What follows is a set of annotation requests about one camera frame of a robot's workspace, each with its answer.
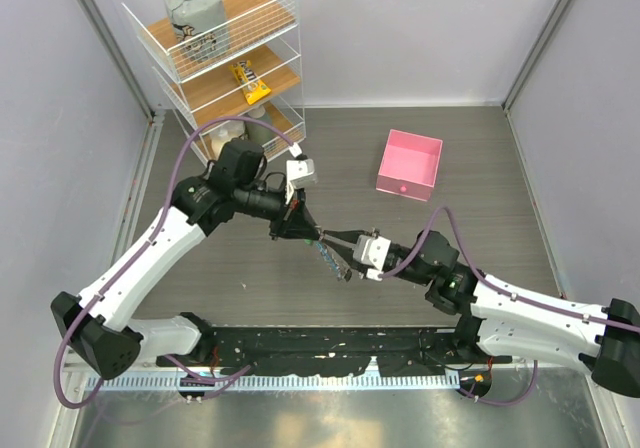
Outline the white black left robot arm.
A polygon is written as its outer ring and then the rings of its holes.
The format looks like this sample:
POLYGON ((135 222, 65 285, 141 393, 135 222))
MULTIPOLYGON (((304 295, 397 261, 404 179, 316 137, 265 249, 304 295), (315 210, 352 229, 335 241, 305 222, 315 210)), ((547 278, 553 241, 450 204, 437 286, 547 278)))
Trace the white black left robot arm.
POLYGON ((151 226, 106 273, 76 296, 55 297, 51 310, 65 343, 105 380, 141 358, 207 363, 214 341, 205 320, 190 312, 164 320, 133 314, 181 257, 237 213, 268 221, 273 239, 319 239, 304 192, 317 180, 314 163, 299 146, 290 150, 277 188, 261 177, 263 148, 243 139, 226 143, 203 174, 177 183, 151 226))

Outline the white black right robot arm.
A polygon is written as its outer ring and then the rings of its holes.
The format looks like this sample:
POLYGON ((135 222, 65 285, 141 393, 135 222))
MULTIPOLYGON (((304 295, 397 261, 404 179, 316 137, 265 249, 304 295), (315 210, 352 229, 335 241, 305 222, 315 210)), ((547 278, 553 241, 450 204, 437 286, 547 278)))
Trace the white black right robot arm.
POLYGON ((413 247, 364 230, 326 230, 321 240, 364 278, 389 273, 426 287, 427 301, 458 316, 452 348, 463 361, 486 355, 551 363, 613 393, 639 395, 639 312, 630 302, 601 306, 517 287, 460 262, 437 231, 420 233, 413 247))

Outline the blue key holder handle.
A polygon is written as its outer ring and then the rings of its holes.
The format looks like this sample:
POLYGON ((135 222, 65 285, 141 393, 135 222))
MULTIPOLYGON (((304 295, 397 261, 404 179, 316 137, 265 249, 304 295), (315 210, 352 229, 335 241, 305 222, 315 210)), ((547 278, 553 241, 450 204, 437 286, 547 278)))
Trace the blue key holder handle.
POLYGON ((337 274, 340 273, 340 266, 338 262, 333 258, 331 253, 323 246, 319 247, 319 251, 325 260, 325 262, 329 265, 329 267, 337 274))

